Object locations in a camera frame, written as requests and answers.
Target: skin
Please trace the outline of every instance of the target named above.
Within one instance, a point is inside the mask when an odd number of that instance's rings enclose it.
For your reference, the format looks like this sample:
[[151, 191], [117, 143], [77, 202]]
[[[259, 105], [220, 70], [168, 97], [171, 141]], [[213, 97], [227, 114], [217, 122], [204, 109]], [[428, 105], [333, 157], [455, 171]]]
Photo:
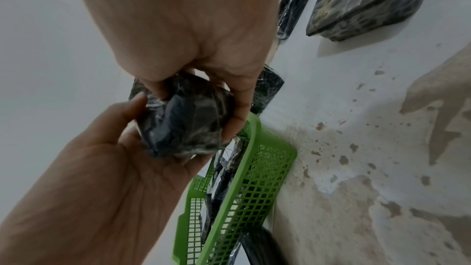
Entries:
[[[226, 83], [245, 124], [275, 35], [278, 0], [84, 0], [117, 62], [155, 94], [199, 69]], [[135, 129], [136, 96], [98, 116], [62, 150], [0, 225], [0, 264], [141, 264], [210, 156], [154, 159]]]
[[126, 71], [154, 94], [164, 80], [199, 69], [234, 94], [225, 140], [239, 132], [276, 32], [279, 0], [84, 0]]
[[141, 264], [210, 156], [155, 159], [136, 129], [147, 97], [110, 106], [0, 226], [0, 264]]

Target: white wall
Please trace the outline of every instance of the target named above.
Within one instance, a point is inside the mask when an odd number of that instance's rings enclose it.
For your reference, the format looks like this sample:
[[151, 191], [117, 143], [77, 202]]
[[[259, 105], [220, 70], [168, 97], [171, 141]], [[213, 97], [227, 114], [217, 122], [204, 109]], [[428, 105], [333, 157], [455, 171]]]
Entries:
[[[1, 220], [71, 138], [127, 98], [132, 78], [81, 0], [0, 0], [0, 66]], [[149, 264], [170, 262], [171, 222]]]

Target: green plastic basket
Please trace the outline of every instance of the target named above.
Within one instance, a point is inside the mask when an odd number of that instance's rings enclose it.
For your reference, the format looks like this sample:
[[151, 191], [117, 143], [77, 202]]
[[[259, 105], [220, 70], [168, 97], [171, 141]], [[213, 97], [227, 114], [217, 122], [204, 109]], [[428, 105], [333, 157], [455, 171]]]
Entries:
[[243, 132], [249, 145], [204, 246], [198, 216], [214, 159], [206, 177], [197, 176], [190, 184], [173, 248], [178, 265], [227, 264], [242, 228], [263, 224], [296, 159], [296, 149], [264, 128], [256, 115], [250, 113]]

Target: concrete surface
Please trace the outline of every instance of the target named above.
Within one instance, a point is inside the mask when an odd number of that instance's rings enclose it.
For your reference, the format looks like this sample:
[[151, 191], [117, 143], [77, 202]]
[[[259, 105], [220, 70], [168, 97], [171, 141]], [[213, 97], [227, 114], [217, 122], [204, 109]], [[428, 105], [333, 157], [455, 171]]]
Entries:
[[305, 36], [315, 2], [262, 115], [299, 153], [274, 215], [289, 263], [471, 264], [471, 0], [339, 44]]

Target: white label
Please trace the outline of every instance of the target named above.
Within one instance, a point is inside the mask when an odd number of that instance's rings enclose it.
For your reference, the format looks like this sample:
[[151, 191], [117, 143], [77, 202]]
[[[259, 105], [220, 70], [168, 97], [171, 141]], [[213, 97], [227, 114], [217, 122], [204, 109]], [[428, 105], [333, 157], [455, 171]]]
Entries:
[[235, 257], [234, 265], [250, 265], [247, 253], [245, 253], [244, 247], [241, 245], [237, 256]]
[[203, 203], [201, 204], [201, 211], [200, 211], [201, 222], [203, 223], [203, 226], [206, 223], [207, 214], [208, 214], [208, 211], [206, 210], [206, 203], [203, 201]]
[[222, 153], [222, 157], [225, 159], [225, 160], [229, 160], [231, 158], [231, 155], [232, 155], [232, 151], [234, 151], [234, 146], [236, 145], [236, 141], [235, 140], [232, 140], [229, 145], [227, 145], [227, 147], [224, 149], [224, 152]]
[[217, 186], [221, 183], [222, 180], [222, 170], [219, 172], [219, 175], [217, 175], [216, 182], [212, 186], [212, 191], [211, 191], [211, 199], [214, 199], [214, 195], [216, 194]]
[[203, 178], [206, 177], [206, 174], [207, 174], [207, 172], [208, 172], [208, 170], [209, 170], [209, 166], [211, 165], [211, 160], [212, 160], [212, 159], [210, 159], [210, 160], [208, 161], [208, 163], [198, 172], [198, 175], [199, 175], [199, 176], [201, 176], [201, 177], [203, 177]]

